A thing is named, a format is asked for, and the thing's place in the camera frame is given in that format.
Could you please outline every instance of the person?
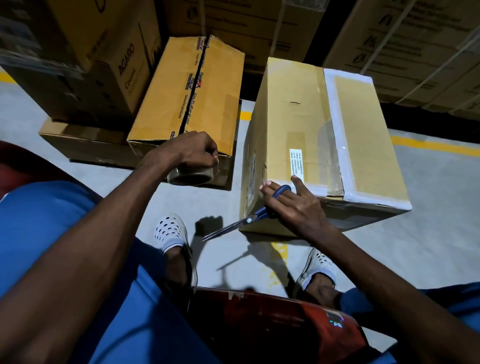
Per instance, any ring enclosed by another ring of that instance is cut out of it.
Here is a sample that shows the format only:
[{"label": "person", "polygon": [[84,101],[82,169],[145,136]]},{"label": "person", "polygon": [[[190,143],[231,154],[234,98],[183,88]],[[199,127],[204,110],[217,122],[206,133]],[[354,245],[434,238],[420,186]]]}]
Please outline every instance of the person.
[{"label": "person", "polygon": [[[160,219],[155,247],[135,238],[168,172],[212,167],[217,155],[206,133],[190,132],[149,152],[101,201],[66,181],[30,183],[4,196],[0,361],[219,363],[182,316],[182,300],[171,295],[181,297],[196,283],[180,217]],[[313,247],[299,298],[397,338],[375,363],[479,361],[479,284],[415,289],[331,225],[300,179],[292,182],[296,194],[274,199],[279,186],[271,181],[261,192],[280,221]],[[335,291],[338,269],[358,288]]]}]

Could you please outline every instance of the brown cardboard box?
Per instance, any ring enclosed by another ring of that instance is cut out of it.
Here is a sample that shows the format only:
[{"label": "brown cardboard box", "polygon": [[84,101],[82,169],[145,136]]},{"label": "brown cardboard box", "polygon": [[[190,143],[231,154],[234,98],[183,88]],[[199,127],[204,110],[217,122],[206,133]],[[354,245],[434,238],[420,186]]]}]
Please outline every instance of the brown cardboard box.
[{"label": "brown cardboard box", "polygon": [[[286,1],[274,56],[303,61],[328,1]],[[245,70],[262,73],[274,38],[282,0],[205,0],[205,30],[245,53]],[[164,0],[168,29],[173,36],[201,36],[198,0]]]},{"label": "brown cardboard box", "polygon": [[135,168],[140,162],[125,132],[48,119],[38,133],[70,160],[122,168]]},{"label": "brown cardboard box", "polygon": [[480,61],[475,52],[457,54],[477,35],[480,8],[474,2],[416,1],[406,11],[410,0],[359,0],[323,66],[360,73],[386,40],[364,74],[373,78],[380,100],[423,106]]},{"label": "brown cardboard box", "polygon": [[[411,210],[370,77],[269,58],[243,149],[240,218],[296,174],[343,231]],[[292,236],[278,220],[244,231]]]},{"label": "brown cardboard box", "polygon": [[211,36],[170,37],[128,142],[138,157],[189,131],[207,132],[218,145],[225,186],[234,152],[244,54]]},{"label": "brown cardboard box", "polygon": [[89,71],[131,1],[2,1],[0,49],[24,61]]},{"label": "brown cardboard box", "polygon": [[111,42],[88,73],[11,57],[0,64],[54,120],[129,130],[160,51],[153,0],[126,8]]},{"label": "brown cardboard box", "polygon": [[480,121],[480,63],[459,78],[424,109]]}]

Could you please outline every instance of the shoe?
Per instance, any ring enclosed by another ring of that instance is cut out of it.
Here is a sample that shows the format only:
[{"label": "shoe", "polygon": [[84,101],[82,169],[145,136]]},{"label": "shoe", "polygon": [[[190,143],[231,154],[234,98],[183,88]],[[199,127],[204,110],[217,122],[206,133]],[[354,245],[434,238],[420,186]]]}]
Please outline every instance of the shoe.
[{"label": "shoe", "polygon": [[[188,244],[187,228],[180,216],[170,212],[167,216],[160,219],[155,228],[154,239],[154,247],[160,249],[164,254],[175,246],[182,246],[187,252],[192,265],[192,249]],[[197,283],[197,268],[192,265],[192,287],[195,287]]]},{"label": "shoe", "polygon": [[335,288],[336,286],[336,275],[339,272],[338,267],[328,258],[325,254],[321,253],[318,249],[313,248],[310,252],[307,264],[303,269],[303,272],[300,274],[300,277],[297,279],[297,284],[293,290],[293,297],[297,297],[300,289],[305,290],[309,285],[312,277],[316,273],[322,273],[329,277]]}]

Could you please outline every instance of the blue pants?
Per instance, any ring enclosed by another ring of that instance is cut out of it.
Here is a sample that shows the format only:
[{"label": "blue pants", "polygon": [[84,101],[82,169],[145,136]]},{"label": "blue pants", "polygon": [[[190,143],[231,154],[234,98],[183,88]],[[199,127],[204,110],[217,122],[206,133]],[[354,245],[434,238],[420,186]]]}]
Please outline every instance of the blue pants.
[{"label": "blue pants", "polygon": [[[22,186],[0,202],[0,297],[96,202],[70,182]],[[138,239],[110,297],[77,344],[72,363],[218,363],[156,282],[163,255]],[[424,290],[449,312],[480,332],[480,283]],[[364,327],[399,340],[373,363],[411,362],[400,333],[357,289],[340,297],[341,311]]]}]

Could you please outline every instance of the scissors handle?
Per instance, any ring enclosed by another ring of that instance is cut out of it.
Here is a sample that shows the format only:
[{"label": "scissors handle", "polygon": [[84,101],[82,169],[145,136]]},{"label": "scissors handle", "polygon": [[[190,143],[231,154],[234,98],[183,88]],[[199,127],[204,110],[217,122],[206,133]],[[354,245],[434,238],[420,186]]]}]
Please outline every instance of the scissors handle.
[{"label": "scissors handle", "polygon": [[[279,197],[283,192],[285,191],[291,191],[292,188],[284,184],[281,186],[278,190],[275,191],[273,194],[273,198]],[[263,206],[261,209],[259,209],[257,212],[255,212],[255,215],[257,215],[256,220],[261,220],[263,218],[276,218],[276,213],[269,207]]]}]

